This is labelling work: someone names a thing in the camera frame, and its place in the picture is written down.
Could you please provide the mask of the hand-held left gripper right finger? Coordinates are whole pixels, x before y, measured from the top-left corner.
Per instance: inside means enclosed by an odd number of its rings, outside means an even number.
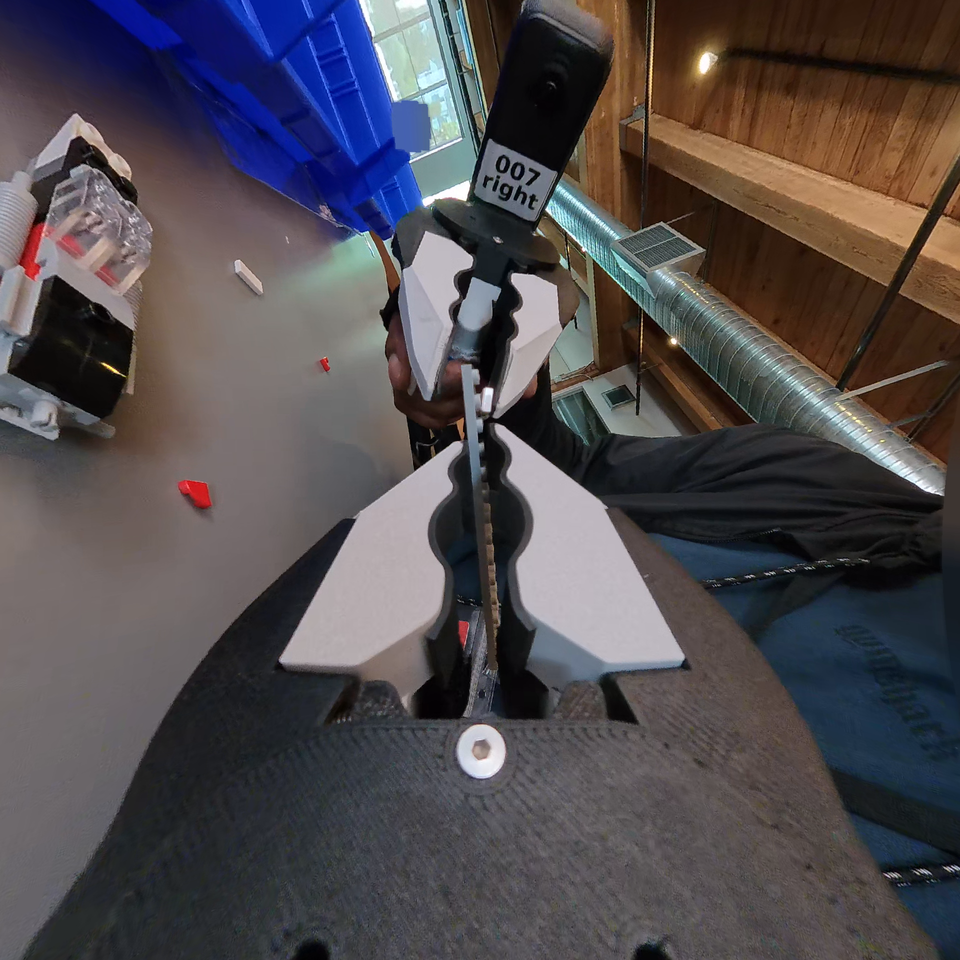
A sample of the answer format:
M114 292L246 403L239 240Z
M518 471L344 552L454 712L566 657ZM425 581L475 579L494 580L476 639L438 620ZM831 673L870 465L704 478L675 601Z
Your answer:
M571 684L686 656L611 513L504 426L486 432L504 716L548 716Z

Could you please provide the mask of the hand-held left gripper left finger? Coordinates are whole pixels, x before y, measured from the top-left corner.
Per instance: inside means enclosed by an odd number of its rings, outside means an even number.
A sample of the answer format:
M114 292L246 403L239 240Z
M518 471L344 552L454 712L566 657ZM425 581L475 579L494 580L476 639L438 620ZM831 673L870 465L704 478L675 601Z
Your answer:
M464 479L464 444L454 443L355 516L279 657L283 669L386 682L405 707L450 673L461 650L450 552L474 541Z

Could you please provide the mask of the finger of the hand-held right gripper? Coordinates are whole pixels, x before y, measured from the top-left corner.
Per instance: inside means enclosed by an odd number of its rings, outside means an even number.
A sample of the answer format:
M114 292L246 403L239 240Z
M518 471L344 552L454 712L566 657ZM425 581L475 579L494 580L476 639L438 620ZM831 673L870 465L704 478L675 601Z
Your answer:
M490 381L493 418L502 418L522 399L562 333L559 294L553 283L533 273L513 273L510 286L518 295L518 305L507 318L507 338Z
M401 273L399 310L412 374L431 401L446 367L453 337L452 309L460 299L457 278L474 268L472 255L454 240L426 231Z

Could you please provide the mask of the long grey studded plate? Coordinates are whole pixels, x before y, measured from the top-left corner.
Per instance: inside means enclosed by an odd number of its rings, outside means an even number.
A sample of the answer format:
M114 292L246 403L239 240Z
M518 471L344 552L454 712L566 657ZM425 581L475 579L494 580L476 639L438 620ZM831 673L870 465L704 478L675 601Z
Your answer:
M496 551L493 516L489 500L484 454L483 391L478 390L479 371L462 362L462 401L464 438L469 464L473 518L478 555L478 571L486 631L486 668L498 672L497 640L500 625Z

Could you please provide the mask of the person's right forearm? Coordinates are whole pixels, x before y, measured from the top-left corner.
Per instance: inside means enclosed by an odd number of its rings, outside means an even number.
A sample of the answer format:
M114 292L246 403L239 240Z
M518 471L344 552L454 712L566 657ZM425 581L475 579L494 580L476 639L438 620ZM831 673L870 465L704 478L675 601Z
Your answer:
M880 577L942 569L944 498L826 439L748 424L585 443L554 413L545 369L501 424L649 534L864 558Z

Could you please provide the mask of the grey desk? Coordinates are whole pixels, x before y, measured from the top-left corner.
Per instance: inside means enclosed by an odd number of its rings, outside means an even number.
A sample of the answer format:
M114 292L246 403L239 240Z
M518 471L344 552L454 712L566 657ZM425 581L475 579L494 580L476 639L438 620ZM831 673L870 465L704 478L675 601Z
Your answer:
M211 645L411 452L367 236L239 172L192 90L97 6L1 18L2 180L79 114L130 164L153 231L114 437L2 423L1 934L18 958Z

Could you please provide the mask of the person's right hand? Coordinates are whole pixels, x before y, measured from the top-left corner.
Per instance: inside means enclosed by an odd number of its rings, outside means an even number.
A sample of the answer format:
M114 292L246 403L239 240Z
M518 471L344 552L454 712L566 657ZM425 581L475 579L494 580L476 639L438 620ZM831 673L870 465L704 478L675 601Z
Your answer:
M389 297L381 316L387 331L385 357L395 409L415 424L433 430L461 421L464 416L461 361L450 359L447 362L432 398L425 399L413 376L394 295Z

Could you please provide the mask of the blue plastic bin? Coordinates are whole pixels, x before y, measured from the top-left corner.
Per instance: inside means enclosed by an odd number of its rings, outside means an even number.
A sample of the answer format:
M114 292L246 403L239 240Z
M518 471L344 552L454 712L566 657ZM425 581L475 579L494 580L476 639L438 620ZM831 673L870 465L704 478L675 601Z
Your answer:
M299 99L281 124L354 206L407 162L397 151L392 97L359 2L262 6L271 62Z
M354 151L311 47L342 2L94 5L295 164L322 164L334 177L354 173Z
M392 137L360 163L342 151L313 161L311 175L332 218L356 234L388 241L402 218L422 205L410 154Z

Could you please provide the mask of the large window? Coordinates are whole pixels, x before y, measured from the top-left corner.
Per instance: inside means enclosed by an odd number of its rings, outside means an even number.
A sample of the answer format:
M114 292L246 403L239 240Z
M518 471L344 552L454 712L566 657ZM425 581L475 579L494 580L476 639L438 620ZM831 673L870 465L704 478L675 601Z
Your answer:
M479 100L459 3L360 5L424 202L466 199L478 152Z

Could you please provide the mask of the person's blue jacket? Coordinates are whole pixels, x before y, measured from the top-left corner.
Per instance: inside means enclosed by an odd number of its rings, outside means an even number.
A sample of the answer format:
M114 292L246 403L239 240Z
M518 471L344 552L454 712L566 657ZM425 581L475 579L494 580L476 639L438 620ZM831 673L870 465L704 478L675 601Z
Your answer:
M794 700L829 768L894 794L959 810L958 702L943 576L872 582L865 570L749 574L798 559L750 542L652 540L754 640Z

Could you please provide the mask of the wooden ceiling beam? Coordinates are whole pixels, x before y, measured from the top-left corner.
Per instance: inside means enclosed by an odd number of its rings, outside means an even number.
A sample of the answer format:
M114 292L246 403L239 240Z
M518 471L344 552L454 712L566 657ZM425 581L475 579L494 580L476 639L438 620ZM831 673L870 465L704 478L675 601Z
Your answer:
M927 210L651 114L650 162L875 282L887 284ZM959 225L941 217L900 293L959 324Z

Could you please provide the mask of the black white brick vehicle model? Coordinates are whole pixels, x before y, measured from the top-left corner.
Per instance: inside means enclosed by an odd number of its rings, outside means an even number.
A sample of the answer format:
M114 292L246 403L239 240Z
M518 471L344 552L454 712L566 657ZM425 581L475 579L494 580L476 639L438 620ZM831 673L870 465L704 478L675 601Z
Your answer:
M73 114L1 184L1 421L111 438L134 391L153 229L130 165Z

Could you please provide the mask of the duct vent grille box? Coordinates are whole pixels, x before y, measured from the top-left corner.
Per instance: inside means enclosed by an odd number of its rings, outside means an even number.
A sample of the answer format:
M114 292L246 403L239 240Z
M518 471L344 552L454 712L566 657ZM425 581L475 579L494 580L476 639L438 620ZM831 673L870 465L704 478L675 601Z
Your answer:
M653 296L652 283L668 273L695 276L706 257L706 249L672 225L659 222L627 234L612 242L610 252L621 269L648 295Z

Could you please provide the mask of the silver ventilation duct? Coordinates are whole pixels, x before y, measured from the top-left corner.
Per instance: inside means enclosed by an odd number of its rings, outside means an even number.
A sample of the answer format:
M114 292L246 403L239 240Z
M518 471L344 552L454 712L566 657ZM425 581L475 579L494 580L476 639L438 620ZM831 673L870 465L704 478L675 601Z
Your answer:
M838 390L709 284L666 263L648 279L625 267L615 245L628 236L628 228L574 184L560 183L547 213L756 423L833 442L923 491L945 493L944 465L859 399Z

